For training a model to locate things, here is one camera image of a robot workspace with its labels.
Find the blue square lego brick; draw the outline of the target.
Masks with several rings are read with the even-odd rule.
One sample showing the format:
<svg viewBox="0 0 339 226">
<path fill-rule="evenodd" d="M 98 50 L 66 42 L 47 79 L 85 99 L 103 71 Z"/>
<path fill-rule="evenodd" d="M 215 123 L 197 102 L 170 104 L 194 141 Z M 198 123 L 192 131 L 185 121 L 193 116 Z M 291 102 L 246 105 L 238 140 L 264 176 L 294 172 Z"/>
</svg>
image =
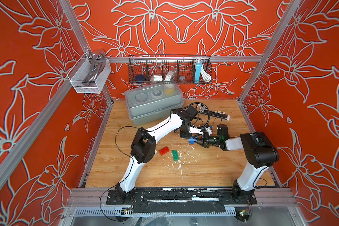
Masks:
<svg viewBox="0 0 339 226">
<path fill-rule="evenodd" d="M 187 141 L 188 141 L 188 143 L 189 143 L 190 145 L 194 145 L 195 142 L 196 142 L 196 139 L 194 139 L 193 137 L 191 137 L 191 138 L 188 139 Z"/>
</svg>

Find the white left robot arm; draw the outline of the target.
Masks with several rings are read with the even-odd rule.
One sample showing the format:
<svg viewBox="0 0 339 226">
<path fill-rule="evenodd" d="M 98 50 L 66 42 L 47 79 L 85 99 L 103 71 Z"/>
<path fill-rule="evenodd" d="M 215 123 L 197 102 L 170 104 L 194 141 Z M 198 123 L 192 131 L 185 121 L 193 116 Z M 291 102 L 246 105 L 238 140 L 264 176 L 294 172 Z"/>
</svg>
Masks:
<svg viewBox="0 0 339 226">
<path fill-rule="evenodd" d="M 137 129 L 131 144 L 129 165 L 123 178 L 115 186 L 116 194 L 122 201 L 130 196 L 144 165 L 154 157 L 157 143 L 177 129 L 184 131 L 187 137 L 191 137 L 191 121 L 197 115 L 198 111 L 193 106 L 179 108 L 173 110 L 165 120 L 157 125 L 149 129 Z"/>
</svg>

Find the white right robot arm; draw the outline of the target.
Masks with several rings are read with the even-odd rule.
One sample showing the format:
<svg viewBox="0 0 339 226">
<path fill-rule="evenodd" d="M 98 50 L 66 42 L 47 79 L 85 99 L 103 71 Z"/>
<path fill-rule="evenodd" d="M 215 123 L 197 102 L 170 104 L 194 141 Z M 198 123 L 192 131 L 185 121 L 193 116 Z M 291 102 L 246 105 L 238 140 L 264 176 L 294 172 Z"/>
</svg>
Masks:
<svg viewBox="0 0 339 226">
<path fill-rule="evenodd" d="M 231 138 L 227 125 L 219 124 L 215 136 L 205 131 L 193 139 L 204 148 L 218 147 L 223 151 L 244 150 L 247 164 L 241 176 L 234 181 L 230 195 L 235 203 L 251 202 L 255 190 L 259 188 L 257 182 L 280 158 L 278 150 L 264 132 L 246 133 Z"/>
</svg>

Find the green long lego brick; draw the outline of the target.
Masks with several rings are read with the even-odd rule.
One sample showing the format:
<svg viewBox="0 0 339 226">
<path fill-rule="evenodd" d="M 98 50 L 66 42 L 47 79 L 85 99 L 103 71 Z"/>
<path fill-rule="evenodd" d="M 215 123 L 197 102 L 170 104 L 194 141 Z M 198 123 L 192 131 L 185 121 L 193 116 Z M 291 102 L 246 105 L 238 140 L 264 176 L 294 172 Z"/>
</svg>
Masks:
<svg viewBox="0 0 339 226">
<path fill-rule="evenodd" d="M 173 161 L 178 161 L 179 160 L 179 155 L 177 150 L 172 150 L 172 157 L 173 157 Z"/>
</svg>

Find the red long lego brick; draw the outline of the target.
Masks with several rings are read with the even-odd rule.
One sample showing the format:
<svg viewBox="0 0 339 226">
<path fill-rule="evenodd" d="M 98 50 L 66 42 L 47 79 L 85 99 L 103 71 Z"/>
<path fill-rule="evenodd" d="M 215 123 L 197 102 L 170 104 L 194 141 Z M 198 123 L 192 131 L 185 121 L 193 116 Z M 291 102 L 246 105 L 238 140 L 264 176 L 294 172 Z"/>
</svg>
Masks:
<svg viewBox="0 0 339 226">
<path fill-rule="evenodd" d="M 164 147 L 164 148 L 159 150 L 159 153 L 160 153 L 161 156 L 165 155 L 168 152 L 169 152 L 169 148 L 168 147 Z"/>
</svg>

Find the dark brown bit holder case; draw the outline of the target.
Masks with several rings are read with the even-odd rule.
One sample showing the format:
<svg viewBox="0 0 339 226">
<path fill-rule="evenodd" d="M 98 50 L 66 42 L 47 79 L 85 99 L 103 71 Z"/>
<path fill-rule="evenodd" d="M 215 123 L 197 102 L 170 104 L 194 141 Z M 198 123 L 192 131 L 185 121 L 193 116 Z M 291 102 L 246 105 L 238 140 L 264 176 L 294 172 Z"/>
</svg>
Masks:
<svg viewBox="0 0 339 226">
<path fill-rule="evenodd" d="M 198 113 L 203 115 L 209 115 L 210 117 L 215 117 L 226 121 L 230 120 L 230 115 L 221 111 L 209 111 L 203 104 L 198 104 L 196 106 L 196 110 Z"/>
</svg>

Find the yellow tape roll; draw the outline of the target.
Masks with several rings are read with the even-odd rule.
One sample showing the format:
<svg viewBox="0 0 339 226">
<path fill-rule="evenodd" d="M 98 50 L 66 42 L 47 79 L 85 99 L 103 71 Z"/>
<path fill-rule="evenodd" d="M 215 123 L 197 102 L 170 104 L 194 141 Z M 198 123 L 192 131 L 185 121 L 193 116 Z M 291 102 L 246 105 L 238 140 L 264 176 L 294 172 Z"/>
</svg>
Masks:
<svg viewBox="0 0 339 226">
<path fill-rule="evenodd" d="M 166 95 L 172 95 L 175 93 L 175 85 L 174 84 L 166 84 L 164 85 L 164 92 Z"/>
</svg>

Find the grey green plastic toolbox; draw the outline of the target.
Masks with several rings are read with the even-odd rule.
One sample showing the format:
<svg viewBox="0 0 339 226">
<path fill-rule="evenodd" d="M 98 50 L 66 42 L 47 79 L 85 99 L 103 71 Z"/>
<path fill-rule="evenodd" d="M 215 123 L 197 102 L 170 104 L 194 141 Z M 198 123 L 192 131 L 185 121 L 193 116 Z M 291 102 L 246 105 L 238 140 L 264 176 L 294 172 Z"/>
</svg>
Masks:
<svg viewBox="0 0 339 226">
<path fill-rule="evenodd" d="M 178 85 L 175 93 L 166 95 L 164 85 L 153 84 L 124 92 L 129 118 L 135 126 L 170 116 L 170 110 L 181 108 L 184 95 Z"/>
</svg>

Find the clear bag in basket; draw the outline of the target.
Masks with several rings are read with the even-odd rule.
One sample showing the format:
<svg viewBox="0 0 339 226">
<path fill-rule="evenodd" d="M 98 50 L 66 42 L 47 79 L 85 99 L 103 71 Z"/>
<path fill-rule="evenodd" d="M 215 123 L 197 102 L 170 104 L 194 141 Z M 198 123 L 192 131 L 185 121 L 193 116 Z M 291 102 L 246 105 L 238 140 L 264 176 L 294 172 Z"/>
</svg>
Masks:
<svg viewBox="0 0 339 226">
<path fill-rule="evenodd" d="M 169 70 L 165 76 L 164 82 L 167 84 L 174 82 L 176 78 L 176 70 Z"/>
</svg>

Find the white box in basket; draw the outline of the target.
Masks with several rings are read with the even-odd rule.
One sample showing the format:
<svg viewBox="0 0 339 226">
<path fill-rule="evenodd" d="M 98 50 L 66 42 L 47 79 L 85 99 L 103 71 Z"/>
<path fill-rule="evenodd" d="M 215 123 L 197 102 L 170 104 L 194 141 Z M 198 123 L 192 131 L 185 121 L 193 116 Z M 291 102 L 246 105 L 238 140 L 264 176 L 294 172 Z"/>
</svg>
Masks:
<svg viewBox="0 0 339 226">
<path fill-rule="evenodd" d="M 162 82 L 163 81 L 163 77 L 161 75 L 159 75 L 159 74 L 152 75 L 150 81 L 151 82 Z"/>
</svg>

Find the light blue box in basket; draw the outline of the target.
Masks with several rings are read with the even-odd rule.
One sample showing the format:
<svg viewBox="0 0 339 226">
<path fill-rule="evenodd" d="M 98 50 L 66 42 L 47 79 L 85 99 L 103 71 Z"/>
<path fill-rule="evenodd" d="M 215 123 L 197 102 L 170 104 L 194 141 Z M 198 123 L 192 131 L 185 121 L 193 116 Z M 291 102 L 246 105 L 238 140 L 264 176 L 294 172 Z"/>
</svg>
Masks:
<svg viewBox="0 0 339 226">
<path fill-rule="evenodd" d="M 202 61 L 200 59 L 195 61 L 195 84 L 198 84 L 201 77 Z"/>
</svg>

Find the dark round tin in basket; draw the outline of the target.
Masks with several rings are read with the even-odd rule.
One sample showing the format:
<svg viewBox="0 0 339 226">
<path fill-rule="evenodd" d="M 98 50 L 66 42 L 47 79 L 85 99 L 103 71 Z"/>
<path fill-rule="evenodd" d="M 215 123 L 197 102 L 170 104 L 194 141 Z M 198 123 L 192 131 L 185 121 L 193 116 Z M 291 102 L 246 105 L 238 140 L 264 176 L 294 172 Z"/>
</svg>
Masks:
<svg viewBox="0 0 339 226">
<path fill-rule="evenodd" d="M 145 83 L 147 80 L 146 80 L 146 77 L 145 77 L 143 74 L 138 74 L 138 75 L 135 75 L 134 81 L 135 81 L 135 83 L 143 84 L 143 83 Z"/>
</svg>

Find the metal tool in bin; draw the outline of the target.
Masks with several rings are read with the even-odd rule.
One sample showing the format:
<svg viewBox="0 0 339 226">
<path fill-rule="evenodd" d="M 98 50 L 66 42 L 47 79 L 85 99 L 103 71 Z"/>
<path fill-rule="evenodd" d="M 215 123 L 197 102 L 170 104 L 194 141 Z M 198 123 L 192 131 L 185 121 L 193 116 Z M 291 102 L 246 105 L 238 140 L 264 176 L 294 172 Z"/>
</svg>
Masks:
<svg viewBox="0 0 339 226">
<path fill-rule="evenodd" d="M 83 81 L 85 87 L 89 87 L 105 68 L 105 62 L 100 61 L 104 57 L 104 52 L 96 51 L 92 54 L 89 74 Z"/>
</svg>

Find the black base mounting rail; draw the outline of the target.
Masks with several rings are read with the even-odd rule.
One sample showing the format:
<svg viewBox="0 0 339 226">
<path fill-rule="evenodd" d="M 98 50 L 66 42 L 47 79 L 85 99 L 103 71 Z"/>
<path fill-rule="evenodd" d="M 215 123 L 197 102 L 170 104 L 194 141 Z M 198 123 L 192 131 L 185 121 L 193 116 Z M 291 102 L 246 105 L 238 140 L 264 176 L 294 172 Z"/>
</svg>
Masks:
<svg viewBox="0 0 339 226">
<path fill-rule="evenodd" d="M 122 201 L 115 190 L 105 195 L 107 205 L 127 205 L 139 212 L 174 211 L 201 212 L 222 211 L 225 207 L 234 207 L 236 212 L 241 207 L 252 208 L 257 204 L 255 195 L 251 202 L 235 203 L 231 199 L 232 189 L 220 188 L 154 188 L 137 187 L 130 196 Z"/>
</svg>

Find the clear plastic wall bin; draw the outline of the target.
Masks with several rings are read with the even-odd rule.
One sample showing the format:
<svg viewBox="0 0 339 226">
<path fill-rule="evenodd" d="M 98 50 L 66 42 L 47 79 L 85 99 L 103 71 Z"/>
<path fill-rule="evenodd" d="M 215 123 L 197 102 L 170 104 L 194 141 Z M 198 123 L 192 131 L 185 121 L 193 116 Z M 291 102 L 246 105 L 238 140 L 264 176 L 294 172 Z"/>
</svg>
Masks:
<svg viewBox="0 0 339 226">
<path fill-rule="evenodd" d="M 68 74 L 68 79 L 77 93 L 100 94 L 111 73 L 109 59 L 92 60 L 84 54 Z"/>
</svg>

